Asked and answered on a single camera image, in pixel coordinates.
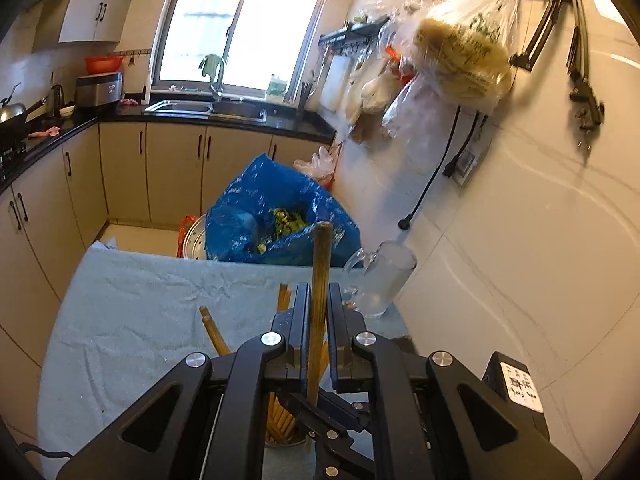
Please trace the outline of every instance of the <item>blue plastic bag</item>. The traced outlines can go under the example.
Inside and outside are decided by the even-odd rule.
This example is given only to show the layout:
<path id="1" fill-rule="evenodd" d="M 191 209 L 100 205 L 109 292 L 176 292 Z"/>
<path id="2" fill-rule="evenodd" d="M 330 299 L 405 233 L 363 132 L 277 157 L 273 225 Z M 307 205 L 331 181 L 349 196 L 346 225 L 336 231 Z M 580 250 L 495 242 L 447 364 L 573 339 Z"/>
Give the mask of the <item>blue plastic bag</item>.
<path id="1" fill-rule="evenodd" d="M 257 245 L 273 235 L 271 210 L 299 212 L 309 224 L 302 231 L 267 245 Z M 360 231 L 338 201 L 306 175 L 258 156 L 234 179 L 207 211 L 205 249 L 209 260 L 252 264 L 311 266 L 313 224 L 328 221 L 334 226 L 332 267 L 343 267 L 360 248 Z"/>

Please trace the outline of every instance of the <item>glass mug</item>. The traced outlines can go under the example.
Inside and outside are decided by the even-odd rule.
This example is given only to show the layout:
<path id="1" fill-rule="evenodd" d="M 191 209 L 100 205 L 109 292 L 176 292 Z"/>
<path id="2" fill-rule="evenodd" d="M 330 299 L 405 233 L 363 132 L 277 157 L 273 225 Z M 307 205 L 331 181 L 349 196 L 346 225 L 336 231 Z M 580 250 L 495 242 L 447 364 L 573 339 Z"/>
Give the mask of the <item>glass mug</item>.
<path id="1" fill-rule="evenodd" d="M 358 263 L 364 274 L 344 289 L 346 304 L 364 317 L 382 316 L 418 265 L 415 255 L 404 245 L 388 240 L 374 253 L 359 249 L 344 266 L 345 282 Z"/>

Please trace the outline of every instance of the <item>table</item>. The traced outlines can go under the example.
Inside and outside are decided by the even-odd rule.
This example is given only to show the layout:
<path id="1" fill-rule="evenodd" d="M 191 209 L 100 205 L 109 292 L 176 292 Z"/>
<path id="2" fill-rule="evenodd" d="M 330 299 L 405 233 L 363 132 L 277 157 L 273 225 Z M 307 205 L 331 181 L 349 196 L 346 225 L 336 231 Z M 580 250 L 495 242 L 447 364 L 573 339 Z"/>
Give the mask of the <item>table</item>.
<path id="1" fill-rule="evenodd" d="M 331 281 L 340 282 L 340 269 Z M 186 355 L 216 352 L 202 325 L 205 305 L 232 350 L 267 332 L 280 283 L 311 282 L 311 268 L 184 260 L 127 253 L 96 242 L 69 286 L 49 341 L 38 397 L 38 444 L 72 454 L 113 422 Z M 367 329 L 408 334 L 392 306 Z M 323 388 L 330 388 L 328 377 Z M 363 400 L 362 394 L 348 396 Z M 371 456 L 369 435 L 354 449 Z M 304 446 L 265 451 L 263 478 L 311 478 Z M 64 459 L 42 459 L 54 479 Z"/>

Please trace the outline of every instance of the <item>kitchen sink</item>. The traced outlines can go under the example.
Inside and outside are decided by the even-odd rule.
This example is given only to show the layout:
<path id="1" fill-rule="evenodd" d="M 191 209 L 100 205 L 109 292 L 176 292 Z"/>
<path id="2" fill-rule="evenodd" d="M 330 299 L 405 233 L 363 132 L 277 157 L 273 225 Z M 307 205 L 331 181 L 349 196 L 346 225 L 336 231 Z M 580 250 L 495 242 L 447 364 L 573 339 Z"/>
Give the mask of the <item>kitchen sink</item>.
<path id="1" fill-rule="evenodd" d="M 211 103 L 202 101 L 160 101 L 149 108 L 145 113 L 169 113 L 169 114 L 209 114 Z"/>
<path id="2" fill-rule="evenodd" d="M 145 109 L 145 114 L 179 114 L 226 121 L 264 123 L 267 112 L 251 103 L 236 101 L 160 101 Z"/>

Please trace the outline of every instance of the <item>pink cloth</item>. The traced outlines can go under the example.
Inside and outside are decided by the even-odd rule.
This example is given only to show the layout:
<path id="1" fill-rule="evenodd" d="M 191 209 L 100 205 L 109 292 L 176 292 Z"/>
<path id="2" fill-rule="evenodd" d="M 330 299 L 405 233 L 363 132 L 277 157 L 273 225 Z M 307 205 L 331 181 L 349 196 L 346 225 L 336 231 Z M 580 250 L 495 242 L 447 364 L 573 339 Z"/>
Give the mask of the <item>pink cloth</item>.
<path id="1" fill-rule="evenodd" d="M 33 132 L 32 134 L 29 134 L 27 137 L 30 139 L 37 139 L 38 137 L 55 137 L 59 133 L 60 133 L 60 128 L 57 126 L 52 126 L 51 128 L 49 128 L 44 132 Z"/>

